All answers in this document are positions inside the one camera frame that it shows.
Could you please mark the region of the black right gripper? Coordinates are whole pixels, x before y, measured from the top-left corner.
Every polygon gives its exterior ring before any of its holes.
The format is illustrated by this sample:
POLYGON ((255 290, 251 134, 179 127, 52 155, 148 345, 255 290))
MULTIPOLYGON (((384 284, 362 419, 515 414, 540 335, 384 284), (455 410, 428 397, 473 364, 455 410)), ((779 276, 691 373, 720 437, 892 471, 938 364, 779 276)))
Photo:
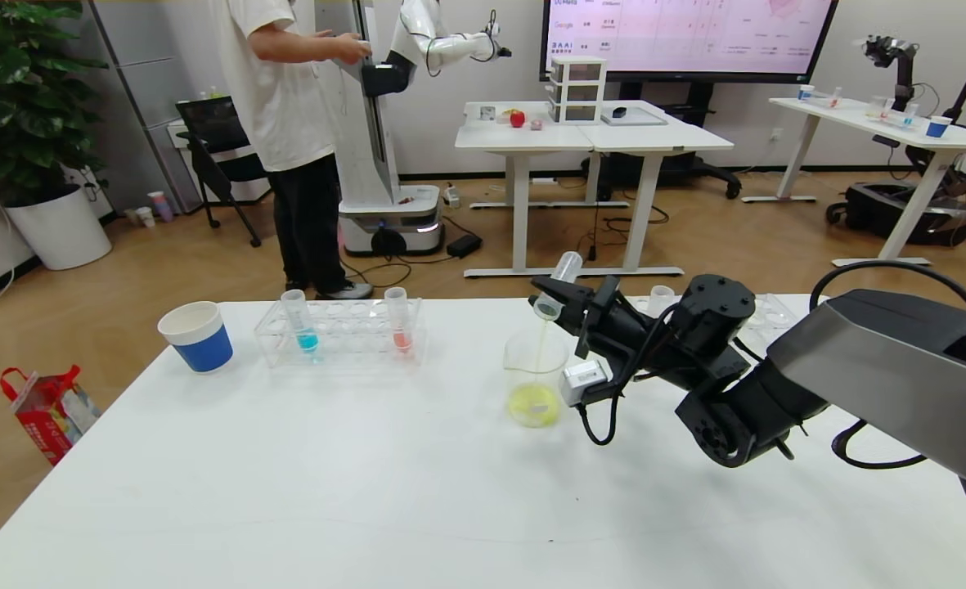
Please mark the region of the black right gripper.
POLYGON ((531 280, 538 294, 530 304, 536 316, 577 336, 576 357, 637 357, 648 344, 655 320, 620 290, 620 278, 607 276, 597 291, 550 277, 531 280))

